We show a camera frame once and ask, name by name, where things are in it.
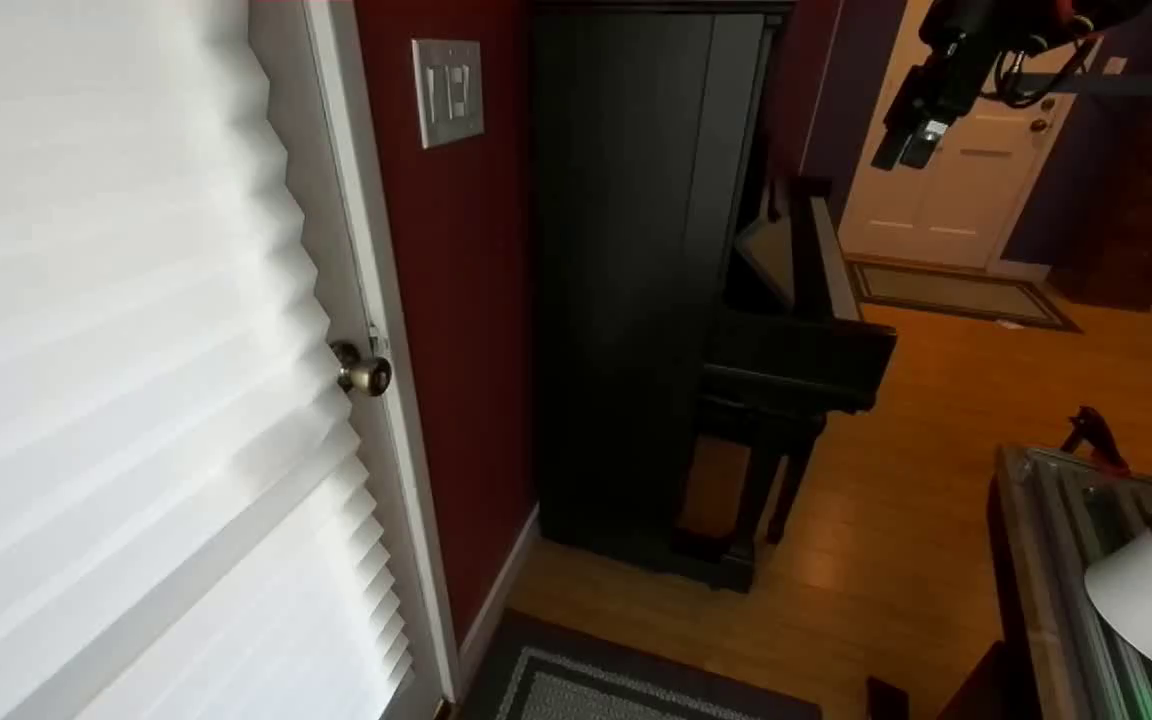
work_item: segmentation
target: dark red wall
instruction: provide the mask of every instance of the dark red wall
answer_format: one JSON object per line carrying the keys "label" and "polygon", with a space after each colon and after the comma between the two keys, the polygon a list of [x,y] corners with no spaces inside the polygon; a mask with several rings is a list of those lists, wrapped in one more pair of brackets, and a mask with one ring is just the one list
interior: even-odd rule
{"label": "dark red wall", "polygon": [[777,175],[800,175],[808,160],[810,113],[827,45],[845,0],[790,3],[769,62],[764,126]]}
{"label": "dark red wall", "polygon": [[[530,513],[518,0],[360,0],[414,397],[463,636]],[[421,147],[413,35],[478,39],[486,134]]]}
{"label": "dark red wall", "polygon": [[903,0],[845,0],[817,110],[805,173],[836,182],[831,209],[845,213],[862,134],[874,113]]}

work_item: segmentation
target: floor rug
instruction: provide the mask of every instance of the floor rug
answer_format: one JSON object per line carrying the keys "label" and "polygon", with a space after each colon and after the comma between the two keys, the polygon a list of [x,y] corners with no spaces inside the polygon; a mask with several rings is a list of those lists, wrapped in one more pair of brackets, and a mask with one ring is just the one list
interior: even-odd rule
{"label": "floor rug", "polygon": [[459,720],[817,720],[817,705],[505,611]]}
{"label": "floor rug", "polygon": [[1076,333],[1076,324],[1026,282],[852,262],[852,283],[866,304]]}

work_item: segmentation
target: light switch plate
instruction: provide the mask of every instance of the light switch plate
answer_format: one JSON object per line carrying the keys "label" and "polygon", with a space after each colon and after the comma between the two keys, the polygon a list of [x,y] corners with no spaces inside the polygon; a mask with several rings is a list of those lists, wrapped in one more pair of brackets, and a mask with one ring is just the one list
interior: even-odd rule
{"label": "light switch plate", "polygon": [[421,147],[483,135],[483,64],[476,39],[413,39]]}

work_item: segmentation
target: floor mat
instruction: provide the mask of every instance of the floor mat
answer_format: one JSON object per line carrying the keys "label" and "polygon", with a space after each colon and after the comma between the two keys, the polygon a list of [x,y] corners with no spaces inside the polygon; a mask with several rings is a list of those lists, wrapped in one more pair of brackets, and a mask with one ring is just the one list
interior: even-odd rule
{"label": "floor mat", "polygon": [[459,720],[817,720],[817,705],[505,611]]}
{"label": "floor mat", "polygon": [[1026,282],[852,262],[852,283],[866,304],[1076,333],[1076,324]]}

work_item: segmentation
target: white cellular shade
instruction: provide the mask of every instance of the white cellular shade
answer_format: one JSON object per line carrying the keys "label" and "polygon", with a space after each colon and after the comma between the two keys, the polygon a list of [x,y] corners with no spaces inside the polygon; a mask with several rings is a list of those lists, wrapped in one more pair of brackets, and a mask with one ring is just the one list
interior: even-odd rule
{"label": "white cellular shade", "polygon": [[240,0],[0,0],[0,715],[380,715],[375,505]]}

